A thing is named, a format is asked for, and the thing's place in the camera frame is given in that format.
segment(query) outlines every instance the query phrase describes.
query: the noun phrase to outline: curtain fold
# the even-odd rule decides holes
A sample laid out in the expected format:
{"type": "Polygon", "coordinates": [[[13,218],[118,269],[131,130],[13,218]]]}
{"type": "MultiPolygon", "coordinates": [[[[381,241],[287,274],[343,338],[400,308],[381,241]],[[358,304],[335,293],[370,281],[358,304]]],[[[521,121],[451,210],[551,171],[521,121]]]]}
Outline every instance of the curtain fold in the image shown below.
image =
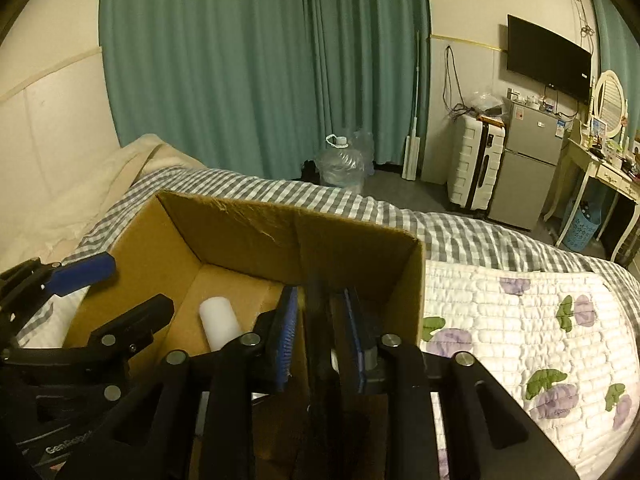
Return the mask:
{"type": "Polygon", "coordinates": [[[633,138],[640,128],[640,46],[611,0],[592,0],[600,38],[602,71],[613,70],[628,99],[627,135],[633,138]]]}
{"type": "Polygon", "coordinates": [[[324,137],[374,133],[401,162],[415,30],[426,0],[100,0],[99,37],[122,145],[154,133],[207,166],[296,178],[324,137]]]}

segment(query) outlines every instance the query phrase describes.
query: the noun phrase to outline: tv screen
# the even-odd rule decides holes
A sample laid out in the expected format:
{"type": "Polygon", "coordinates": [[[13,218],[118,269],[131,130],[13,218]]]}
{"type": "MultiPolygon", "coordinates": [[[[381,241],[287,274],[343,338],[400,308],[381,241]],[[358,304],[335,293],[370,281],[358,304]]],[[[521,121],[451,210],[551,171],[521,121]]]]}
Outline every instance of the tv screen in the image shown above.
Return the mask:
{"type": "Polygon", "coordinates": [[[511,15],[507,70],[589,102],[591,54],[546,28],[511,15]]]}

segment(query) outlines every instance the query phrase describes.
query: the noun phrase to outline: refrigerator door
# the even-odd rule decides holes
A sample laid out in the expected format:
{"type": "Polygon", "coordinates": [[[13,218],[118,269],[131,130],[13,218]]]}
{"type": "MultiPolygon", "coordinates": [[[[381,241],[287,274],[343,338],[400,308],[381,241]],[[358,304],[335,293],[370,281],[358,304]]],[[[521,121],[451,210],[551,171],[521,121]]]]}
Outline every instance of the refrigerator door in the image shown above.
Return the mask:
{"type": "Polygon", "coordinates": [[[505,152],[489,218],[533,229],[542,213],[555,170],[555,166],[528,156],[505,152]]]}
{"type": "Polygon", "coordinates": [[[506,148],[556,165],[562,147],[562,134],[558,137],[556,133],[556,117],[514,103],[506,148]]]}

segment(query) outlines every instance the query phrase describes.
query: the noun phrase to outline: green leaf print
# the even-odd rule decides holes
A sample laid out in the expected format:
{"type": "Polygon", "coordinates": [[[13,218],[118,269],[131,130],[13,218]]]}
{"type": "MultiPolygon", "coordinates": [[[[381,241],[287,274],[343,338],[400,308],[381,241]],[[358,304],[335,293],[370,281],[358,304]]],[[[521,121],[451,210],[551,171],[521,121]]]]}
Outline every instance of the green leaf print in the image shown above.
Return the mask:
{"type": "Polygon", "coordinates": [[[565,332],[571,332],[574,327],[571,323],[571,317],[574,314],[574,298],[567,296],[558,305],[558,312],[556,313],[556,319],[560,324],[560,329],[565,332]]]}
{"type": "Polygon", "coordinates": [[[566,374],[554,368],[544,368],[537,370],[527,382],[527,394],[525,399],[531,400],[540,390],[549,390],[553,383],[559,383],[566,379],[566,374]]]}
{"type": "Polygon", "coordinates": [[[442,317],[425,317],[422,320],[422,339],[425,341],[431,341],[431,338],[433,337],[431,332],[444,327],[445,324],[446,321],[444,321],[444,318],[442,317]]]}
{"type": "Polygon", "coordinates": [[[607,390],[607,395],[604,396],[604,400],[607,403],[605,410],[610,412],[613,407],[620,400],[620,396],[625,393],[625,385],[622,383],[612,384],[607,390]]]}

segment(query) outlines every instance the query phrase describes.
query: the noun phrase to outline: table leg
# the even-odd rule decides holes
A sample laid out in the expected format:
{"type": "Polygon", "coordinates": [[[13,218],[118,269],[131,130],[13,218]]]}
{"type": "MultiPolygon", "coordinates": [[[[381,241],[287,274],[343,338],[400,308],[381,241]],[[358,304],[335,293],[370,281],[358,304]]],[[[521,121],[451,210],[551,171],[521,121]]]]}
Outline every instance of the table leg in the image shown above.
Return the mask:
{"type": "Polygon", "coordinates": [[[554,202],[551,205],[551,209],[549,209],[543,218],[545,222],[548,222],[556,212],[556,209],[558,209],[558,202],[560,201],[560,195],[562,193],[562,184],[564,183],[564,178],[566,177],[566,172],[569,169],[570,163],[571,160],[568,155],[565,155],[560,161],[560,173],[558,174],[558,180],[556,180],[556,194],[554,196],[554,202]]]}
{"type": "Polygon", "coordinates": [[[558,237],[558,241],[556,242],[556,247],[560,246],[560,244],[562,243],[562,240],[564,239],[564,236],[566,235],[566,232],[569,230],[570,225],[574,221],[575,213],[578,211],[578,208],[580,207],[580,200],[582,200],[582,196],[584,194],[584,188],[587,187],[588,181],[589,181],[589,168],[587,168],[587,170],[584,172],[584,178],[582,180],[582,184],[580,184],[578,196],[575,198],[574,208],[571,209],[571,214],[569,215],[569,218],[567,219],[566,224],[564,224],[564,229],[562,229],[562,232],[558,237]]]}
{"type": "Polygon", "coordinates": [[[634,225],[636,225],[636,222],[638,222],[638,218],[640,218],[640,204],[636,203],[636,208],[634,209],[634,214],[631,217],[631,222],[626,226],[625,232],[622,233],[620,240],[618,240],[616,248],[613,249],[613,254],[611,255],[612,262],[615,261],[618,251],[620,250],[620,247],[622,247],[622,243],[626,240],[626,237],[629,236],[629,233],[631,232],[631,229],[634,228],[634,225]]]}
{"type": "Polygon", "coordinates": [[[615,197],[613,197],[613,202],[611,203],[611,207],[607,212],[607,217],[604,219],[604,223],[600,227],[600,231],[598,232],[598,236],[596,237],[596,240],[600,240],[600,237],[602,236],[604,229],[606,229],[607,225],[609,225],[609,220],[611,220],[611,216],[613,215],[613,210],[616,208],[616,204],[618,203],[619,196],[620,194],[616,193],[615,197]]]}

